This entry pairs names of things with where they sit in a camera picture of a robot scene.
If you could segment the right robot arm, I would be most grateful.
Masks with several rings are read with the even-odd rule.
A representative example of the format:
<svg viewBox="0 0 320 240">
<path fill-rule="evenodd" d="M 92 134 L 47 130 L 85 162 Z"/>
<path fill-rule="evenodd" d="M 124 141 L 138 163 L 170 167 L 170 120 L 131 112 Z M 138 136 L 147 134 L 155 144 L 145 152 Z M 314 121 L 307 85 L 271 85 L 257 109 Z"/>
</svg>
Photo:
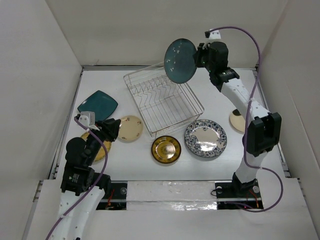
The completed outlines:
<svg viewBox="0 0 320 240">
<path fill-rule="evenodd" d="M 200 43 L 193 58 L 196 67 L 208 71 L 210 82 L 245 118 L 244 153 L 230 187 L 235 196 L 242 197 L 253 188 L 263 159 L 278 144 L 282 118 L 251 96 L 238 73 L 228 66 L 228 54 L 225 43 L 214 41 Z"/>
</svg>

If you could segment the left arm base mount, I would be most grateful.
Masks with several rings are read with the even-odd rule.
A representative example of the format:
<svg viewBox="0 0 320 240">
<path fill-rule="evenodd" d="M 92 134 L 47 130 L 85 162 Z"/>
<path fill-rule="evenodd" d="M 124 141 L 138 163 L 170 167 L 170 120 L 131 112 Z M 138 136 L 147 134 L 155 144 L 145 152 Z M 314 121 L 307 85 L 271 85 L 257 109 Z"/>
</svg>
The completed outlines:
<svg viewBox="0 0 320 240">
<path fill-rule="evenodd" d="M 127 209 L 127 181 L 112 181 L 110 190 L 100 200 L 96 210 L 126 210 Z"/>
</svg>

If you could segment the yellow plate under left arm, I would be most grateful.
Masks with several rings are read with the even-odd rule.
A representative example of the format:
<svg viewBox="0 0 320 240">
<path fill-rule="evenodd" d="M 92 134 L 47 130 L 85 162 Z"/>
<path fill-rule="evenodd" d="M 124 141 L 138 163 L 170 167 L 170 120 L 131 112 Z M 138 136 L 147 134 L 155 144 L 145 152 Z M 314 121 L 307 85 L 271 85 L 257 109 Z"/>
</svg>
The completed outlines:
<svg viewBox="0 0 320 240">
<path fill-rule="evenodd" d="M 85 133 L 83 133 L 80 137 L 83 139 L 83 140 L 87 140 L 88 139 L 88 136 L 89 136 L 90 134 L 88 133 L 88 132 L 85 132 Z M 105 148 L 106 148 L 106 150 L 107 150 L 107 152 L 109 153 L 109 151 L 111 150 L 111 147 L 112 147 L 112 143 L 110 142 L 110 141 L 104 141 L 103 142 L 103 144 L 104 144 L 104 146 L 105 146 Z M 99 149 L 99 151 L 98 151 L 98 153 L 97 153 L 97 155 L 96 155 L 96 157 L 95 157 L 95 159 L 94 159 L 94 163 L 97 163 L 97 162 L 99 162 L 99 161 L 101 161 L 101 160 L 103 160 L 104 158 L 105 158 L 105 156 L 106 156 L 106 152 L 105 152 L 105 150 L 104 150 L 104 148 L 102 147 L 102 146 L 100 146 L 100 149 Z"/>
</svg>

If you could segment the round teal plate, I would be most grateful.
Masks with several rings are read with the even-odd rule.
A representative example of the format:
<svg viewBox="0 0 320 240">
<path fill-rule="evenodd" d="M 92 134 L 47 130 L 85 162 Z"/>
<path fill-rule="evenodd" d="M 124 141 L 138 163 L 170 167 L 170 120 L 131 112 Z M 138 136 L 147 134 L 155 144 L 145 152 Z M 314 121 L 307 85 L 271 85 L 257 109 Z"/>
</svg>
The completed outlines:
<svg viewBox="0 0 320 240">
<path fill-rule="evenodd" d="M 172 82 L 184 84 L 194 76 L 197 70 L 195 53 L 195 45 L 185 38 L 176 39 L 169 45 L 164 55 L 164 70 Z"/>
</svg>

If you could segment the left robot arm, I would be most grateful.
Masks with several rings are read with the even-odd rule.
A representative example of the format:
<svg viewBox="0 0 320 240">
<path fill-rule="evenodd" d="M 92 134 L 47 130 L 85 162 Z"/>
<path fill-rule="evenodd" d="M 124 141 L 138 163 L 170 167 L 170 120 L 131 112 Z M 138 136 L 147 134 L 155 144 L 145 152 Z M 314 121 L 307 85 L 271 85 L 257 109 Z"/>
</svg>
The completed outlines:
<svg viewBox="0 0 320 240">
<path fill-rule="evenodd" d="M 74 137 L 66 144 L 66 163 L 61 181 L 61 197 L 56 223 L 46 236 L 48 240 L 83 240 L 99 202 L 112 194 L 111 177 L 91 167 L 104 142 L 114 142 L 121 120 L 107 119 L 84 126 L 77 115 L 74 121 L 89 135 Z"/>
</svg>

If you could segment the plain cream plate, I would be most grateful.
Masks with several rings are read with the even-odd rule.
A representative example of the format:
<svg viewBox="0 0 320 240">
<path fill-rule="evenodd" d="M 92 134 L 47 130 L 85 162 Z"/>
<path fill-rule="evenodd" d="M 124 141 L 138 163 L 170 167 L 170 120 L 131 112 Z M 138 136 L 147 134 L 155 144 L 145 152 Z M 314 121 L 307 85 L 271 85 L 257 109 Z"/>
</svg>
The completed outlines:
<svg viewBox="0 0 320 240">
<path fill-rule="evenodd" d="M 245 119 L 238 111 L 238 109 L 233 110 L 229 115 L 230 124 L 237 131 L 244 133 L 245 132 Z"/>
</svg>

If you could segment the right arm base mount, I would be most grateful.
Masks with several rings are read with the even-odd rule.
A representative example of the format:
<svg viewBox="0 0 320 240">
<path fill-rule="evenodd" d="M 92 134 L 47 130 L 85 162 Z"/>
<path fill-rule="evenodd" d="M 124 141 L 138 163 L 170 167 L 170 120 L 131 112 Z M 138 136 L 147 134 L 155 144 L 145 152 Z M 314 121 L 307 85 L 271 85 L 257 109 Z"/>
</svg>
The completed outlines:
<svg viewBox="0 0 320 240">
<path fill-rule="evenodd" d="M 264 208 L 258 181 L 252 186 L 236 192 L 231 181 L 218 181 L 210 193 L 216 197 L 218 210 L 262 210 Z"/>
</svg>

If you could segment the cream plate with characters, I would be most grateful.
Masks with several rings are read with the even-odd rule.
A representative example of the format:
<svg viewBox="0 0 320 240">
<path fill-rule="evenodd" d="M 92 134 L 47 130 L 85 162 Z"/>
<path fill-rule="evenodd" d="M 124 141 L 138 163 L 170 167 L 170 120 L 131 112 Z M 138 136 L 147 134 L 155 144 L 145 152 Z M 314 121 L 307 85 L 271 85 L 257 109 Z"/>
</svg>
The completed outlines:
<svg viewBox="0 0 320 240">
<path fill-rule="evenodd" d="M 137 140 L 143 132 L 143 121 L 134 115 L 126 115 L 121 119 L 119 126 L 118 138 L 125 142 Z"/>
</svg>

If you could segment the brown gold patterned plate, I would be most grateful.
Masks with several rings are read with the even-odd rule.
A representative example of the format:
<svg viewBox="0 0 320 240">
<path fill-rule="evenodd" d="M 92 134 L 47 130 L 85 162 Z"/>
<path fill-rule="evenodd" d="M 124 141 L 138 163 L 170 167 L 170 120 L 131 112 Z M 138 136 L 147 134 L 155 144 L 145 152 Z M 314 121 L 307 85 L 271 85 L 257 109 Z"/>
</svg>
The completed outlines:
<svg viewBox="0 0 320 240">
<path fill-rule="evenodd" d="M 181 144 L 173 136 L 160 136 L 151 145 L 151 155 L 160 164 L 175 163 L 180 158 L 181 153 Z"/>
</svg>

